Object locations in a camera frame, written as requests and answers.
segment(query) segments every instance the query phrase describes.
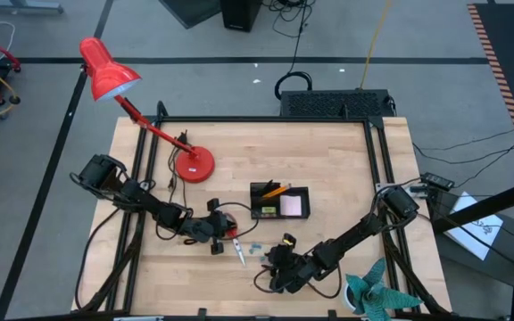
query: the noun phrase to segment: lamp base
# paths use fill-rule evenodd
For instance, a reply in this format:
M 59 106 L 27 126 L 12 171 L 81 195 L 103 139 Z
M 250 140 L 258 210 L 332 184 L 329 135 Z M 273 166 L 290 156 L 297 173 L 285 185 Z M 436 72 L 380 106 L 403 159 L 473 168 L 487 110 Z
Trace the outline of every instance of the lamp base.
M 194 156 L 187 152 L 180 152 L 176 159 L 176 171 L 188 183 L 200 183 L 211 176 L 215 169 L 215 160 L 211 152 L 203 147 L 194 146 L 197 152 Z

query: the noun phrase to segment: black floor line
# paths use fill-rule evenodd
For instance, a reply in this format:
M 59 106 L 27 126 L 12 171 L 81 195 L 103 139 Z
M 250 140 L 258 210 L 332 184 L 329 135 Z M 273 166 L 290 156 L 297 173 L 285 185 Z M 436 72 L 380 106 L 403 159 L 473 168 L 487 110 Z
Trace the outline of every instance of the black floor line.
M 98 25 L 96 26 L 95 37 L 100 37 L 103 34 L 104 25 L 108 20 L 108 15 L 112 8 L 112 2 L 113 0 L 106 0 L 104 3 L 103 12 L 100 16 L 100 20 L 98 21 Z M 51 158 L 49 159 L 45 174 L 43 175 L 43 181 L 41 182 L 41 186 L 37 192 L 37 197 L 35 198 L 35 203 L 33 204 L 33 208 L 29 214 L 27 225 L 23 231 L 19 247 L 15 253 L 15 257 L 13 258 L 9 274 L 5 279 L 4 288 L 0 295 L 0 321 L 5 320 L 7 311 L 9 310 L 15 288 L 19 282 L 21 271 L 23 270 L 23 265 L 25 264 L 25 260 L 29 254 L 29 247 L 33 241 L 35 231 L 37 230 L 37 224 L 41 218 L 43 208 L 45 207 L 46 197 L 49 194 L 49 189 L 53 183 L 54 173 L 56 172 L 59 161 L 61 160 L 62 150 L 67 141 L 67 136 L 69 135 L 70 125 L 74 119 L 75 112 L 77 111 L 79 100 L 86 83 L 87 75 L 85 73 L 80 73 L 77 84 L 73 89 L 69 106 L 62 120 L 57 140 L 54 143 Z
M 23 57 L 21 63 L 32 64 L 82 64 L 80 57 Z M 140 58 L 115 57 L 126 64 L 220 64 L 220 63 L 291 63 L 293 57 L 190 57 L 190 58 Z M 350 63 L 363 64 L 366 57 L 297 57 L 297 63 Z M 413 65 L 482 65 L 489 61 L 484 57 L 442 58 L 442 57 L 374 57 L 370 64 L 413 64 Z

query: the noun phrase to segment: lamp arm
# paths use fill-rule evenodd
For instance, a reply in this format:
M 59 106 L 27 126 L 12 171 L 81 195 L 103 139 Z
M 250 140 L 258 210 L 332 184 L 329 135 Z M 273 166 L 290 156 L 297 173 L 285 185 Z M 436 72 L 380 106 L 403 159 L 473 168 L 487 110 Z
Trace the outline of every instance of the lamp arm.
M 126 111 L 126 113 L 130 116 L 130 118 L 135 121 L 140 127 L 143 127 L 143 128 L 146 128 L 148 130 L 150 130 L 151 132 L 153 132 L 155 135 L 165 139 L 166 141 L 172 143 L 174 146 L 178 147 L 179 149 L 183 150 L 184 152 L 188 152 L 190 154 L 193 154 L 193 155 L 196 155 L 197 153 L 195 152 L 195 150 L 186 145 L 186 144 L 183 144 L 181 143 L 178 139 L 162 132 L 160 129 L 156 128 L 155 126 L 153 126 L 150 121 L 148 121 L 148 119 L 146 117 L 144 117 L 140 111 L 138 111 L 138 109 L 136 107 L 134 107 L 134 105 L 126 98 L 120 96 L 120 95 L 116 95 L 114 97 L 114 99 L 116 99 L 116 101 L 120 104 L 120 106 L 122 107 L 122 109 L 124 111 Z

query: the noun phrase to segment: black speaker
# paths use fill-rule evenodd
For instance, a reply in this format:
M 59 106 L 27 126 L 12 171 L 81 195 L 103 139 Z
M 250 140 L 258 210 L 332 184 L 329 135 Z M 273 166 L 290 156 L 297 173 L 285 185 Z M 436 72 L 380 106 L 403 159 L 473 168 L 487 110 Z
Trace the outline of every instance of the black speaker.
M 223 26 L 227 29 L 251 31 L 262 0 L 220 0 Z

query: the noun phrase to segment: sticky note pad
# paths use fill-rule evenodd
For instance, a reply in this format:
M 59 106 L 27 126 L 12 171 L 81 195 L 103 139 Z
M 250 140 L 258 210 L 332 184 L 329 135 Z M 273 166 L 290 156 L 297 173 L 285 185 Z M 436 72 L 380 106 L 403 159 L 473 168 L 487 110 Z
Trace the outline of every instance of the sticky note pad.
M 286 216 L 301 216 L 301 196 L 281 195 L 281 214 Z

